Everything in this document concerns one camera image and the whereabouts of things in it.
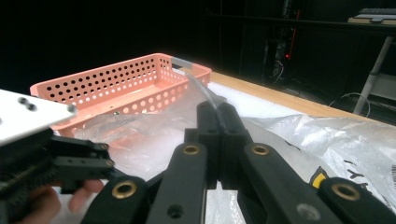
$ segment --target human hand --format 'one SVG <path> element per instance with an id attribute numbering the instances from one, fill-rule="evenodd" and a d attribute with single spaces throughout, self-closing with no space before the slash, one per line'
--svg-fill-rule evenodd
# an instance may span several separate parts
<path id="1" fill-rule="evenodd" d="M 69 209 L 71 212 L 78 212 L 84 203 L 95 192 L 99 192 L 104 187 L 100 180 L 84 181 L 83 187 L 76 190 L 69 202 Z M 61 203 L 57 192 L 52 186 L 43 186 L 34 189 L 29 195 L 30 213 L 17 222 L 18 224 L 45 224 L 50 221 L 61 210 Z"/>

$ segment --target dark background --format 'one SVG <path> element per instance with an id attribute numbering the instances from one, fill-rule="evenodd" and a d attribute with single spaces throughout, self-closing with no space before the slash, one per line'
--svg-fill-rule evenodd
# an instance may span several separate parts
<path id="1" fill-rule="evenodd" d="M 262 84 L 272 27 L 213 22 L 224 15 L 280 18 L 282 1 L 6 1 L 0 4 L 0 89 L 29 93 L 31 85 L 154 52 L 201 63 Z M 296 0 L 301 18 L 347 21 L 363 7 L 394 0 Z M 285 79 L 298 78 L 330 98 L 361 91 L 384 36 L 298 31 Z M 389 54 L 394 54 L 394 47 Z M 394 71 L 387 59 L 385 69 Z"/>

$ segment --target wooden table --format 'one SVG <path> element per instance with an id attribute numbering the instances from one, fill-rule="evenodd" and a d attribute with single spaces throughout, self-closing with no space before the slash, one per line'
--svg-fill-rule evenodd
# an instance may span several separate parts
<path id="1" fill-rule="evenodd" d="M 259 86 L 250 82 L 246 82 L 234 77 L 224 76 L 222 74 L 212 72 L 210 75 L 210 81 L 216 82 L 220 85 L 241 91 L 264 100 L 273 102 L 278 105 L 300 111 L 307 115 L 316 117 L 343 117 L 343 118 L 354 118 L 354 119 L 367 119 L 365 117 L 348 113 L 343 110 L 335 109 L 326 105 L 321 105 L 315 102 L 311 102 L 297 96 L 288 95 L 281 91 L 274 91 L 263 86 Z"/>

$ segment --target pink plastic basket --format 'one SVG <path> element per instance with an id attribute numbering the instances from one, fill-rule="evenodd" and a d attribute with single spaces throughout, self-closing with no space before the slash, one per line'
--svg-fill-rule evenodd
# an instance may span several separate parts
<path id="1" fill-rule="evenodd" d="M 173 68 L 184 67 L 207 84 L 211 69 L 156 53 L 33 85 L 31 94 L 73 104 L 78 114 L 51 126 L 62 136 L 74 137 L 76 128 L 99 114 L 140 114 L 159 111 L 176 101 L 189 86 Z"/>

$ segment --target finger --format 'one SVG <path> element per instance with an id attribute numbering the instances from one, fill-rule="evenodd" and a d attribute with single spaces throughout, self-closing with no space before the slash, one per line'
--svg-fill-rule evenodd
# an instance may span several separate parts
<path id="1" fill-rule="evenodd" d="M 49 223 L 61 210 L 58 194 L 51 187 L 39 188 L 31 194 L 31 211 L 21 222 L 23 224 Z"/>
<path id="2" fill-rule="evenodd" d="M 87 180 L 84 181 L 83 187 L 88 191 L 97 193 L 103 189 L 104 184 L 101 180 Z"/>
<path id="3" fill-rule="evenodd" d="M 69 209 L 71 212 L 76 213 L 78 212 L 81 207 L 87 202 L 87 200 L 91 197 L 92 191 L 87 190 L 85 188 L 81 188 L 76 190 L 73 197 L 69 202 Z"/>

